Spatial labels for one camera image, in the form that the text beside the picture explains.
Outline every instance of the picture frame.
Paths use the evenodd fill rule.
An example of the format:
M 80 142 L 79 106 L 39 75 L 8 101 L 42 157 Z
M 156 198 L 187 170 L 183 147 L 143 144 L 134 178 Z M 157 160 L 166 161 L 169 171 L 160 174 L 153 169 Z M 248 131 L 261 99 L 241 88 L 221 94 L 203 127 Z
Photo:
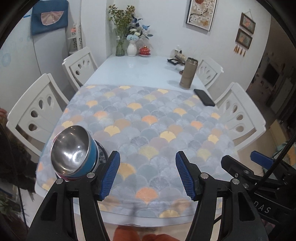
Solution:
M 243 27 L 245 30 L 247 30 L 248 32 L 250 32 L 251 34 L 254 34 L 256 23 L 244 13 L 242 13 L 241 15 L 241 20 L 239 25 Z
M 186 23 L 210 31 L 217 0 L 191 0 Z
M 253 38 L 249 34 L 247 34 L 245 31 L 243 31 L 242 29 L 238 30 L 237 38 L 235 42 L 244 46 L 246 49 L 249 49 L 251 46 L 252 40 Z

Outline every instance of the smartphone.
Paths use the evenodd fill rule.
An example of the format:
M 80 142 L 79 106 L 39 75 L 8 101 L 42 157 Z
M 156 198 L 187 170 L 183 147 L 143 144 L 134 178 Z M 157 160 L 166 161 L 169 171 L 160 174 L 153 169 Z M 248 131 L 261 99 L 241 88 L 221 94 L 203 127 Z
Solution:
M 194 93 L 200 98 L 205 106 L 215 106 L 213 100 L 203 90 L 194 89 Z

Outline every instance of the blue fabric cover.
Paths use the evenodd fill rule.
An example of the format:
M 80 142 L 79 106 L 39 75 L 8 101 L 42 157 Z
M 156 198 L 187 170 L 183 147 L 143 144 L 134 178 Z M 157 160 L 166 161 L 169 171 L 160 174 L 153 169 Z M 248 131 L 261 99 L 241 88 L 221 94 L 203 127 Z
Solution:
M 61 18 L 51 24 L 43 25 L 41 22 L 41 14 L 44 12 L 64 11 Z M 38 1 L 32 10 L 31 32 L 32 35 L 54 31 L 68 26 L 68 1 L 67 0 L 48 0 Z

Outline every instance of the dining table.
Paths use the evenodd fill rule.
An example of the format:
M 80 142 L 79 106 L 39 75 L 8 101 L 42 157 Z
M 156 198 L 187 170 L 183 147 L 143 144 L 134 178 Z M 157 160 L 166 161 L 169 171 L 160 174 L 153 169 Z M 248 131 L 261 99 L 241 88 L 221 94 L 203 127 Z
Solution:
M 184 190 L 175 163 L 183 151 L 191 163 L 216 179 L 232 178 L 221 159 L 238 160 L 217 107 L 205 106 L 193 89 L 209 92 L 195 75 L 179 86 L 182 66 L 166 57 L 110 56 L 71 99 L 45 144 L 35 191 L 45 197 L 57 179 L 50 151 L 65 128 L 81 125 L 106 150 L 117 150 L 120 166 L 109 196 L 99 203 L 104 222 L 144 227 L 192 221 L 197 202 Z M 222 201 L 217 200 L 216 213 Z M 79 201 L 74 200 L 79 214 Z

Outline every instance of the chair backrest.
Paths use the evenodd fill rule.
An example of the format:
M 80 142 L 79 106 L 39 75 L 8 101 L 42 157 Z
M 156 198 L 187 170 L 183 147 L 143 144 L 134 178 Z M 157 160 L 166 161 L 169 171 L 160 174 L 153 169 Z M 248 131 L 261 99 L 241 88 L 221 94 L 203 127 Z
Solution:
M 224 73 L 223 68 L 211 58 L 203 59 L 197 67 L 196 74 L 208 89 Z
M 85 47 L 64 59 L 63 69 L 73 88 L 78 91 L 98 68 L 91 50 Z
M 236 150 L 247 147 L 266 131 L 263 116 L 238 83 L 232 82 L 215 103 L 221 114 L 220 121 L 226 124 L 233 140 L 252 133 L 236 146 Z
M 46 143 L 63 111 L 61 105 L 69 103 L 51 74 L 43 74 L 22 95 L 7 119 L 7 128 L 38 156 L 41 151 L 17 130 L 19 126 L 30 137 Z

